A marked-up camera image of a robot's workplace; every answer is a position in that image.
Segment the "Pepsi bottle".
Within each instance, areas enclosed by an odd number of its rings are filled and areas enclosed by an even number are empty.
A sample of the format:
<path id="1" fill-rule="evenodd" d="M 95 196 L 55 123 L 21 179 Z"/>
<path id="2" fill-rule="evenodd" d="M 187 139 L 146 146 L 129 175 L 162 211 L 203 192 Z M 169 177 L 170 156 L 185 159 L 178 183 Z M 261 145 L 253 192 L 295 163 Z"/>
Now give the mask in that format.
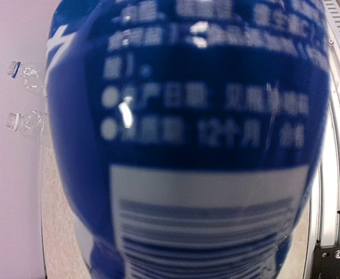
<path id="1" fill-rule="evenodd" d="M 44 95 L 45 67 L 42 63 L 11 61 L 7 75 L 21 83 L 24 89 L 36 96 Z"/>

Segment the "blue label water bottle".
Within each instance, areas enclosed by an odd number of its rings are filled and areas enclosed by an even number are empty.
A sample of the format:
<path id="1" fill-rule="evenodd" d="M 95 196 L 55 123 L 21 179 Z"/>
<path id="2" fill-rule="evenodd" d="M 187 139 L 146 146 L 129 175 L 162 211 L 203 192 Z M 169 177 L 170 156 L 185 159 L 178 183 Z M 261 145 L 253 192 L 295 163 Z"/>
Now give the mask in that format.
<path id="1" fill-rule="evenodd" d="M 92 278 L 276 278 L 323 146 L 322 1 L 61 1 L 45 93 Z"/>

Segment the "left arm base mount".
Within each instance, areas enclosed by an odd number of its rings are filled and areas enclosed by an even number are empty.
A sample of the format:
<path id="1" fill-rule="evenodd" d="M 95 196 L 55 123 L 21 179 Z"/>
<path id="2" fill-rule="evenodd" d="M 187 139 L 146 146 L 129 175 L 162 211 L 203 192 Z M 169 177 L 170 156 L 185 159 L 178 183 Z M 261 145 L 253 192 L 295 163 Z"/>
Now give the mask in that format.
<path id="1" fill-rule="evenodd" d="M 340 279 L 340 246 L 314 249 L 310 278 Z"/>

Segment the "clear plastic bottle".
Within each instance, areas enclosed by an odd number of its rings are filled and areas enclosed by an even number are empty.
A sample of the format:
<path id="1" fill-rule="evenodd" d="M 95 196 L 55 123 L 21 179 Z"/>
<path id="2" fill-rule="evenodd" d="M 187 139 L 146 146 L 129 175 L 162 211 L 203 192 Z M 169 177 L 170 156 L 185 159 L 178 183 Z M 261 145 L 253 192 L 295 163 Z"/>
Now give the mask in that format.
<path id="1" fill-rule="evenodd" d="M 52 137 L 48 114 L 39 110 L 21 113 L 9 113 L 6 117 L 6 127 L 32 142 L 43 146 L 52 146 Z"/>

